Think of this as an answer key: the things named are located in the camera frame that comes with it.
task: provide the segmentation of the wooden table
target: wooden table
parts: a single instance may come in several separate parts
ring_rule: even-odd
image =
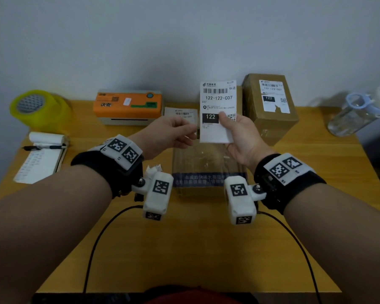
[[[128,136],[140,128],[102,125],[92,112],[92,103],[71,102],[75,115],[63,168],[77,153],[118,133]],[[297,111],[300,122],[274,148],[294,154],[328,184],[380,210],[380,181],[356,137],[337,138],[325,128],[324,121],[335,110],[300,107]],[[29,145],[27,138],[24,145]],[[26,157],[27,152],[18,151],[0,184],[0,198],[26,186],[12,180]],[[162,163],[164,171],[171,173],[172,150],[147,163]],[[90,251],[100,230],[118,211],[135,204],[132,193],[114,199],[39,292],[81,292]],[[276,211],[263,205],[260,209],[285,222]],[[319,290],[339,291],[312,258],[311,262]],[[276,221],[258,216],[250,226],[233,226],[224,200],[181,200],[175,192],[161,222],[143,219],[141,210],[133,209],[109,226],[94,254],[88,291],[142,292],[165,284],[215,291],[314,291],[302,252]]]

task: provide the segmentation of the black wrist strap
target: black wrist strap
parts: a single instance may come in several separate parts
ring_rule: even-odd
[[[131,185],[136,184],[142,177],[142,160],[127,171],[117,164],[112,158],[103,155],[100,151],[88,151],[79,153],[71,162],[72,165],[85,165],[100,174],[110,185],[113,198],[127,195],[131,192]]]
[[[262,200],[262,203],[267,208],[276,209],[280,214],[283,214],[288,203],[298,193],[314,184],[326,184],[326,182],[313,171],[309,171],[284,186],[264,168],[267,163],[278,156],[280,156],[280,154],[276,153],[265,157],[256,167],[254,180],[256,183],[260,184],[262,189],[267,193],[267,196]]]

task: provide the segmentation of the barcode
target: barcode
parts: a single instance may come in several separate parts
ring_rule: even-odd
[[[267,86],[267,87],[279,87],[278,84],[270,84],[270,83],[261,83],[262,86]]]
[[[227,88],[204,88],[205,94],[227,94]]]
[[[228,117],[231,118],[232,120],[237,120],[235,113],[234,114],[229,114]]]

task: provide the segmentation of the yellow tape roll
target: yellow tape roll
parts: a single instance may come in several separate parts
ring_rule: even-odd
[[[15,98],[10,113],[33,131],[68,134],[72,110],[66,101],[47,91],[32,90]]]

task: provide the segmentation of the blue printed tape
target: blue printed tape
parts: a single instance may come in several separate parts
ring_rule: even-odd
[[[177,188],[224,186],[224,180],[229,176],[242,176],[247,179],[246,173],[174,173],[173,186]]]

